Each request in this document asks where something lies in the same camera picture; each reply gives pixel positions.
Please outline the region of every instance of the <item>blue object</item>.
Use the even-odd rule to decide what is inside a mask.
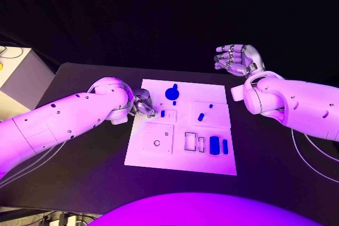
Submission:
[[[228,154],[228,140],[222,140],[222,150],[224,150],[224,154]]]
[[[212,155],[219,155],[221,154],[219,137],[217,137],[217,136],[209,137],[209,153]]]
[[[179,98],[178,84],[173,85],[173,88],[166,90],[165,96],[169,100],[176,100]]]
[[[205,114],[202,113],[202,114],[199,115],[199,118],[198,118],[199,121],[204,120],[204,116],[205,116]]]

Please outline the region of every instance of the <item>floor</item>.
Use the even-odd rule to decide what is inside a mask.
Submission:
[[[9,211],[9,210],[16,210],[16,208],[0,207],[0,212]],[[52,219],[52,221],[58,220],[61,213],[62,212],[55,212],[54,214],[51,214],[49,215],[49,219]],[[101,216],[101,215],[93,215],[93,214],[87,214],[87,215],[95,217],[95,218],[98,218]],[[16,220],[10,220],[10,221],[6,221],[6,222],[2,222],[0,226],[25,226],[25,225],[30,224],[32,222],[38,221],[39,219],[42,219],[42,217],[43,217],[43,214],[33,215],[33,216],[29,216],[29,217],[16,219]],[[93,221],[93,219],[90,219],[87,217],[85,217],[84,220],[87,221],[87,223],[90,223]]]

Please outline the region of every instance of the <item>dark curtain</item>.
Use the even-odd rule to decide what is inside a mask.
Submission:
[[[253,44],[283,77],[338,81],[336,0],[0,0],[0,40],[65,62],[217,72],[215,48]]]

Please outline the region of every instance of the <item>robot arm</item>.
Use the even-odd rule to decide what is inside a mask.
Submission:
[[[228,45],[215,56],[215,68],[245,76],[244,85],[231,89],[234,100],[244,100],[253,114],[274,118],[284,126],[310,136],[339,141],[339,89],[326,85],[284,80],[266,71],[251,45]]]
[[[0,123],[0,178],[42,151],[75,138],[104,120],[127,122],[127,114],[156,115],[147,90],[133,93],[117,78],[103,78],[90,93],[74,94]]]

